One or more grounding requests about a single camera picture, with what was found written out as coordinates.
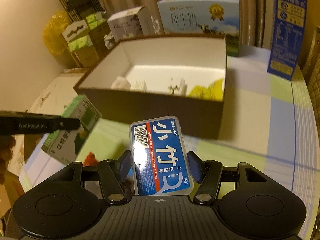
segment barcode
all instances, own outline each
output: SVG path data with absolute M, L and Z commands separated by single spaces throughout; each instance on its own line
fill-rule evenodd
M 146 125 L 134 127 L 134 141 L 140 143 L 144 148 L 149 148 Z

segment finger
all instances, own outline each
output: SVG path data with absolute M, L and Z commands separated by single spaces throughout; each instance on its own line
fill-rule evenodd
M 16 140 L 15 140 L 15 138 L 11 138 L 11 140 L 10 140 L 10 142 L 9 142 L 9 145 L 8 145 L 8 147 L 9 148 L 12 148 L 13 146 L 15 146 L 16 145 Z
M 0 151 L 0 158 L 4 161 L 9 161 L 12 159 L 12 151 L 10 149 L 5 149 Z
M 4 174 L 6 170 L 7 170 L 7 164 L 5 163 L 4 160 L 0 159 L 0 174 Z
M 4 175 L 0 175 L 0 185 L 4 184 Z
M 11 140 L 11 135 L 0 136 L 0 150 L 7 149 Z

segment red object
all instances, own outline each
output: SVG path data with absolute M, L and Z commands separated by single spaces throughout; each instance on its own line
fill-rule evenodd
M 152 133 L 151 133 L 151 126 L 150 123 L 146 123 L 147 126 L 147 134 L 148 134 L 148 143 L 149 143 L 149 150 L 150 150 L 150 158 L 151 158 L 151 165 L 153 169 L 153 178 L 155 179 L 155 185 L 156 185 L 156 192 L 160 190 L 160 182 L 158 177 L 158 169 L 157 169 L 157 163 L 156 163 L 156 155 L 153 149 L 153 140 L 152 140 Z
M 97 166 L 97 164 L 98 161 L 96 160 L 96 156 L 92 152 L 89 152 L 83 162 L 83 166 Z

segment crosshair logo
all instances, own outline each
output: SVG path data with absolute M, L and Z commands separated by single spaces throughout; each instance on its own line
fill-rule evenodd
M 163 198 L 157 198 L 156 201 L 161 204 L 162 202 L 164 202 L 165 200 Z

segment table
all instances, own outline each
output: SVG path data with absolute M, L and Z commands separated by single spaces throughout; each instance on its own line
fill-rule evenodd
M 219 140 L 184 136 L 186 150 L 225 166 L 248 162 L 294 192 L 307 208 L 299 236 L 310 239 L 319 204 L 320 164 L 315 118 L 303 76 L 299 68 L 292 82 L 268 74 L 269 50 L 242 46 L 240 51 L 240 57 L 228 57 L 230 94 L 225 95 Z M 72 86 L 79 78 L 58 77 L 39 97 L 47 97 L 42 106 L 39 99 L 33 105 L 33 112 L 61 114 L 76 95 Z M 89 151 L 97 160 L 118 158 L 128 148 L 128 128 L 100 119 L 77 160 L 83 161 Z M 15 156 L 19 147 L 17 143 Z M 20 167 L 21 184 L 28 190 L 62 167 L 37 147 L 24 168 Z M 219 196 L 233 187 L 234 183 L 223 183 Z

